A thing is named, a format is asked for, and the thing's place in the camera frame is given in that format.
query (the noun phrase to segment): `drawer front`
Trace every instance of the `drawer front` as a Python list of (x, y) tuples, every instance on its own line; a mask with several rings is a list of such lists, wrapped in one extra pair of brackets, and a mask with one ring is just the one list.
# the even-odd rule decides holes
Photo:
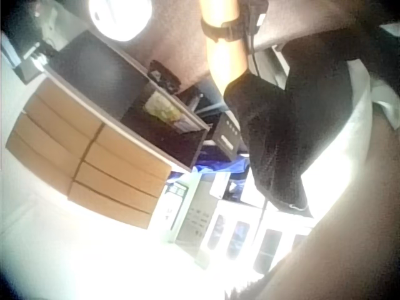
[(27, 115), (48, 135), (73, 155), (81, 158), (89, 138), (69, 125), (39, 98), (33, 96), (25, 106)]
[(154, 157), (124, 136), (105, 126), (97, 137), (97, 142), (116, 156), (126, 160), (134, 167), (166, 180), (171, 172), (170, 165)]
[(76, 182), (72, 184), (68, 199), (84, 208), (120, 222), (143, 229), (147, 229), (149, 226), (150, 214), (137, 211), (129, 206), (101, 196)]
[(60, 193), (67, 194), (72, 179), (30, 148), (15, 132), (11, 133), (6, 147), (16, 159), (37, 177)]
[(96, 142), (92, 144), (85, 161), (111, 177), (154, 197), (158, 198), (164, 188), (164, 180), (132, 166)]
[(158, 201), (156, 197), (144, 194), (85, 162), (79, 168), (76, 181), (103, 196), (150, 214), (153, 213)]
[(50, 79), (37, 89), (36, 95), (73, 128), (92, 139), (101, 121)]
[(52, 139), (25, 114), (19, 116), (14, 131), (33, 151), (53, 163), (62, 173), (74, 176), (79, 158)]

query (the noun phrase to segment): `black box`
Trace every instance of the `black box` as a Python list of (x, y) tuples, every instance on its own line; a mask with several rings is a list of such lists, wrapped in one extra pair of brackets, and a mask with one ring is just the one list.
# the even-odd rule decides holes
[(210, 131), (203, 142), (198, 160), (233, 161), (236, 159), (241, 140), (239, 129), (226, 113), (202, 119)]

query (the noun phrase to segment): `light fixture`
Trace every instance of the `light fixture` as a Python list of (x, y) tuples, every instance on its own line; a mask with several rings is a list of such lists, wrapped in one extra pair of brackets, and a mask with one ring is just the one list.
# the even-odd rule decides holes
[(151, 0), (89, 0), (89, 12), (105, 36), (125, 42), (138, 35), (151, 17)]

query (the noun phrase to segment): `black strap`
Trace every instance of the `black strap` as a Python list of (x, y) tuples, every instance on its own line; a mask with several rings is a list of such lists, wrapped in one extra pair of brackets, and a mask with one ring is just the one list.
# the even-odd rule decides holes
[(218, 39), (233, 42), (242, 39), (244, 36), (244, 25), (241, 17), (233, 21), (224, 22), (222, 27), (211, 26), (201, 19), (201, 29), (215, 43), (218, 42)]

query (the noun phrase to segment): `black clothing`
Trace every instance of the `black clothing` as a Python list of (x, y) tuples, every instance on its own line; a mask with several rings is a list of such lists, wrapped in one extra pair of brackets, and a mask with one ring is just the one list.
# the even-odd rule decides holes
[(353, 111), (346, 61), (360, 58), (398, 93), (397, 50), (396, 38), (381, 29), (368, 36), (324, 32), (284, 46), (285, 90), (248, 72), (227, 87), (224, 98), (239, 120), (256, 187), (278, 209), (310, 216), (301, 174)]

